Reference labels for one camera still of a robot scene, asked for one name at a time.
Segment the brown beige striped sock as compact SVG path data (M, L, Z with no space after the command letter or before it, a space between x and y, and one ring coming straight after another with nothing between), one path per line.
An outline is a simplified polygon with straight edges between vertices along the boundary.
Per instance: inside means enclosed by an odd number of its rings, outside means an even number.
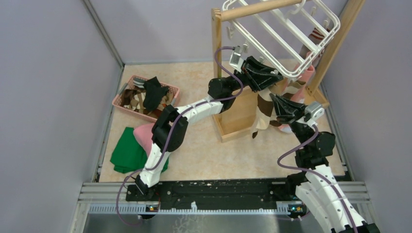
M281 94L281 88L272 85L259 91L257 94L257 108L255 121L251 127L252 138L254 139L259 130L265 130L269 125L280 127L282 124L277 121L271 94Z
M295 82L288 82L283 91L281 92L281 96L298 103L303 103L305 99L304 89L307 82L302 80L297 80Z

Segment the pink sock with green pattern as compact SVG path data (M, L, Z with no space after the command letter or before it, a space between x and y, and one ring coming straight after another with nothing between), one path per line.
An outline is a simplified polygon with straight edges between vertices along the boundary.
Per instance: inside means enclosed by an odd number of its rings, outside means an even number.
M304 90L305 87L315 72L313 65L310 65L296 81L289 81L284 90L282 96L288 100L303 103L305 99Z

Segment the grey sock with red stripes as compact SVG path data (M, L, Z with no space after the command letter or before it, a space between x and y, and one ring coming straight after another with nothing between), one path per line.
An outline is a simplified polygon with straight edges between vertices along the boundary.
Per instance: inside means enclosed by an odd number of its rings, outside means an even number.
M325 38L325 36L321 34L321 32L317 28L314 28L309 34L308 38L315 45L318 45Z

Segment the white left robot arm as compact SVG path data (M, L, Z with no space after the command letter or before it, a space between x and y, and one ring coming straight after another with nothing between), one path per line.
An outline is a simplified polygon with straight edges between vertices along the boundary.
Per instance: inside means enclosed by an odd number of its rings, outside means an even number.
M234 68L229 77L209 81L206 98L181 107L168 105L154 123L148 160L135 179L137 194L143 200L154 198L163 167L169 155L182 145L189 125L228 110L247 86L258 92L283 80L275 68L252 56L241 59Z

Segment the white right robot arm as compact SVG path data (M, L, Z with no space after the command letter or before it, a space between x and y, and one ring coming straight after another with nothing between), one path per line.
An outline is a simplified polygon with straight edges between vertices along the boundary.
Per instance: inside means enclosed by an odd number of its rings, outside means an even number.
M332 173L327 157L333 153L336 136L317 127L317 119L325 113L322 104L306 105L274 94L270 98L277 121L289 125L300 142L277 160L280 167L297 171L287 177L286 196L300 199L325 233L378 233L378 226L356 211Z

